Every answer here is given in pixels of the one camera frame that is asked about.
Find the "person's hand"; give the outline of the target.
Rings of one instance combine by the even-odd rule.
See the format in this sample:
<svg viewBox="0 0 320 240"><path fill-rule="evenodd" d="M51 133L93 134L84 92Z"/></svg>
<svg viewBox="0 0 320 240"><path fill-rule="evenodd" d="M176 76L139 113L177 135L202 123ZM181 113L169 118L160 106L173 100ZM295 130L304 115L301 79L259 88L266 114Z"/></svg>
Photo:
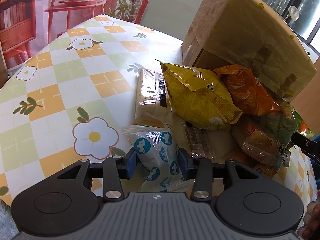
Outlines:
<svg viewBox="0 0 320 240"><path fill-rule="evenodd" d="M319 228L319 191L317 198L307 205L307 212L303 218L304 225L298 230L303 239L309 239Z"/></svg>

